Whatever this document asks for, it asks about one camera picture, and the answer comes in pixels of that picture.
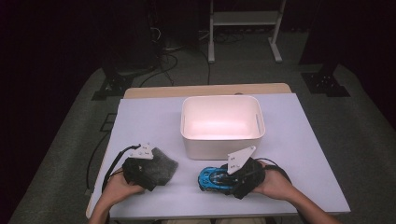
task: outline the human hand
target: human hand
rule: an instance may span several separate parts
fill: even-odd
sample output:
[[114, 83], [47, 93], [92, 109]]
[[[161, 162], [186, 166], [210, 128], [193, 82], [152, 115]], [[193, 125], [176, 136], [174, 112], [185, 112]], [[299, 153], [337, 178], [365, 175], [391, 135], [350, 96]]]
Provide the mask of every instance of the human hand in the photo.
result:
[[99, 198], [90, 218], [90, 224], [106, 223], [106, 218], [111, 207], [129, 196], [142, 192], [144, 188], [128, 184], [122, 174], [122, 169], [117, 170], [107, 180], [107, 185]]
[[122, 169], [119, 169], [108, 179], [100, 201], [108, 206], [112, 206], [144, 190], [139, 185], [128, 184], [122, 174]]
[[[260, 161], [262, 167], [267, 163]], [[264, 181], [253, 192], [258, 192], [272, 199], [288, 200], [297, 189], [279, 171], [265, 170]]]

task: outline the blue toy car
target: blue toy car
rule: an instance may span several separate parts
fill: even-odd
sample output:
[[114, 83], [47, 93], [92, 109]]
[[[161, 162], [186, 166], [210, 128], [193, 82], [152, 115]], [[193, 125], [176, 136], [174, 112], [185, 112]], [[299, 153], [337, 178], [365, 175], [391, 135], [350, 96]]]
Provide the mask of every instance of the blue toy car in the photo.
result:
[[238, 178], [229, 175], [227, 169], [206, 167], [198, 176], [199, 188], [202, 191], [219, 191], [228, 194], [238, 183]]

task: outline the black cable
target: black cable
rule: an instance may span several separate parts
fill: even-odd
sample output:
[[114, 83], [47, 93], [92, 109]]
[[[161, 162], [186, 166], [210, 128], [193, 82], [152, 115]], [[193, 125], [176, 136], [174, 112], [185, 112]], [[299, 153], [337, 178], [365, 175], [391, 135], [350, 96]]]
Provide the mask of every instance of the black cable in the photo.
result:
[[242, 37], [238, 38], [236, 35], [228, 35], [228, 34], [218, 34], [214, 36], [214, 42], [216, 44], [220, 45], [231, 45], [234, 43], [237, 43], [239, 41], [242, 41], [245, 39], [245, 36], [243, 34], [240, 34]]
[[88, 162], [88, 165], [87, 165], [87, 172], [86, 172], [86, 175], [85, 175], [85, 181], [86, 181], [86, 186], [87, 186], [87, 192], [91, 191], [89, 178], [90, 178], [90, 167], [91, 167], [91, 163], [92, 163], [93, 156], [95, 155], [97, 149], [98, 149], [99, 146], [102, 144], [102, 142], [103, 142], [103, 141], [105, 140], [105, 138], [108, 136], [108, 134], [109, 134], [109, 132], [106, 132], [105, 135], [103, 135], [102, 139], [99, 141], [99, 143], [98, 143], [98, 144], [96, 145], [96, 147], [94, 148], [94, 150], [93, 150], [93, 152], [92, 152], [92, 154], [91, 154], [90, 161]]
[[102, 142], [105, 140], [105, 138], [108, 136], [109, 133], [111, 133], [112, 127], [106, 129], [106, 126], [108, 124], [112, 125], [114, 124], [114, 121], [108, 121], [110, 116], [116, 116], [117, 113], [108, 113], [106, 115], [105, 121], [102, 123], [102, 126], [100, 127], [100, 132], [101, 133], [105, 133], [105, 135], [102, 137], [102, 139], [98, 142], [98, 144], [96, 145], [96, 147], [94, 148], [91, 157], [90, 157], [90, 161], [88, 162], [87, 165], [87, 172], [86, 172], [86, 176], [85, 176], [85, 181], [86, 181], [86, 186], [87, 186], [87, 190], [86, 190], [86, 194], [91, 195], [91, 188], [90, 188], [90, 181], [89, 181], [89, 177], [90, 177], [90, 168], [91, 168], [91, 163], [93, 160], [93, 156], [96, 154], [96, 151], [98, 150], [99, 146], [102, 144]]
[[180, 50], [183, 50], [183, 49], [186, 49], [186, 48], [187, 48], [187, 46], [183, 45], [183, 46], [175, 47], [175, 48], [172, 48], [172, 49], [164, 49], [163, 53], [164, 54], [175, 53], [177, 51], [180, 51]]
[[271, 160], [269, 160], [269, 159], [266, 159], [266, 158], [257, 158], [257, 159], [255, 159], [256, 161], [257, 160], [259, 160], [259, 161], [270, 161], [271, 163], [273, 163], [275, 166], [278, 166], [274, 161], [271, 161]]
[[156, 77], [156, 76], [158, 76], [158, 75], [160, 75], [160, 74], [166, 73], [167, 71], [170, 71], [170, 70], [174, 69], [174, 68], [177, 66], [177, 57], [175, 57], [175, 56], [172, 55], [172, 54], [166, 54], [166, 55], [167, 55], [167, 56], [170, 56], [171, 58], [174, 58], [174, 59], [175, 59], [175, 64], [172, 65], [172, 66], [171, 66], [170, 68], [168, 68], [168, 69], [162, 70], [161, 72], [155, 73], [155, 74], [153, 74], [153, 75], [147, 77], [145, 80], [143, 80], [142, 83], [140, 83], [139, 88], [142, 87], [143, 84], [145, 84], [145, 83], [146, 83], [149, 79], [151, 79], [152, 77]]
[[206, 61], [206, 64], [207, 64], [207, 81], [206, 81], [206, 85], [210, 85], [210, 63], [209, 63], [209, 60], [207, 59], [207, 56], [201, 50], [199, 50], [199, 51], [200, 51], [200, 53], [202, 55], [204, 55], [204, 58], [205, 58], [205, 61]]
[[163, 65], [160, 63], [160, 67], [161, 67], [161, 71], [163, 72], [163, 73], [165, 73], [165, 76], [169, 79], [169, 81], [171, 82], [171, 86], [174, 86], [175, 85], [175, 81], [169, 76], [169, 73], [168, 73], [168, 71], [165, 71], [164, 69], [163, 69]]
[[119, 152], [119, 155], [117, 155], [116, 159], [113, 161], [113, 163], [111, 163], [110, 168], [108, 168], [107, 173], [105, 174], [105, 178], [103, 180], [103, 184], [102, 184], [102, 192], [105, 189], [106, 185], [107, 185], [107, 180], [111, 177], [111, 172], [113, 172], [114, 167], [117, 165], [117, 163], [119, 162], [119, 160], [121, 159], [122, 155], [128, 151], [129, 149], [137, 149], [139, 148], [140, 145], [138, 146], [131, 146], [131, 147], [126, 147], [123, 151]]

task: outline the stand leg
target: stand leg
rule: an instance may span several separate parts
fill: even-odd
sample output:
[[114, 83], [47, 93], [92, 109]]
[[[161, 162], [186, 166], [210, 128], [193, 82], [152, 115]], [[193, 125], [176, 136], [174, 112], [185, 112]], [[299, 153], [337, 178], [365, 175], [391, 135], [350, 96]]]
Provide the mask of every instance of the stand leg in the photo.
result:
[[213, 0], [210, 1], [209, 47], [207, 59], [210, 63], [215, 62], [215, 43], [213, 42]]
[[338, 62], [325, 63], [317, 73], [302, 73], [311, 93], [326, 93], [329, 97], [350, 96], [344, 86], [340, 86], [332, 75]]
[[271, 50], [274, 54], [274, 58], [277, 63], [282, 63], [282, 57], [280, 57], [279, 50], [277, 49], [276, 39], [277, 39], [277, 35], [279, 34], [279, 27], [280, 27], [280, 23], [282, 22], [285, 5], [286, 5], [286, 0], [282, 0], [282, 3], [280, 4], [280, 9], [277, 13], [274, 34], [272, 37], [268, 38], [268, 42], [270, 43]]
[[131, 88], [134, 79], [121, 76], [116, 71], [110, 56], [102, 56], [102, 69], [105, 72], [106, 79], [101, 89], [93, 95], [92, 99], [94, 101], [105, 100], [107, 96], [122, 96], [126, 90]]

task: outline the gray floor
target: gray floor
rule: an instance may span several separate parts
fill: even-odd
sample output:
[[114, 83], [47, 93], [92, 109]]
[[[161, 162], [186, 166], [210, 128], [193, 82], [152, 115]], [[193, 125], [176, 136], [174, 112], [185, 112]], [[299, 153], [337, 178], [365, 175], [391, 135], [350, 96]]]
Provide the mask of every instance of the gray floor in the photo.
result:
[[[329, 98], [311, 94], [302, 72], [318, 66], [299, 66], [307, 34], [281, 33], [277, 41], [284, 59], [275, 63], [267, 35], [245, 35], [231, 45], [216, 45], [216, 62], [210, 65], [210, 84], [285, 82], [297, 93], [315, 135], [346, 196], [351, 213], [337, 216], [344, 223], [396, 223], [396, 133], [376, 108], [354, 74], [339, 65], [334, 72], [350, 97]], [[202, 51], [207, 52], [206, 45]], [[206, 85], [208, 64], [199, 51], [182, 50], [177, 67], [169, 71], [175, 86]], [[163, 66], [173, 64], [164, 58]], [[137, 87], [149, 75], [136, 78]], [[64, 124], [43, 160], [34, 181], [10, 223], [86, 223], [86, 167], [93, 149], [105, 133], [100, 132], [108, 113], [117, 112], [120, 97], [92, 101], [105, 79], [101, 69], [92, 74], [70, 109]], [[169, 86], [156, 76], [148, 86]], [[90, 169], [93, 186], [108, 136], [99, 146]], [[148, 223], [134, 221], [128, 223]], [[282, 223], [301, 223], [283, 217]]]

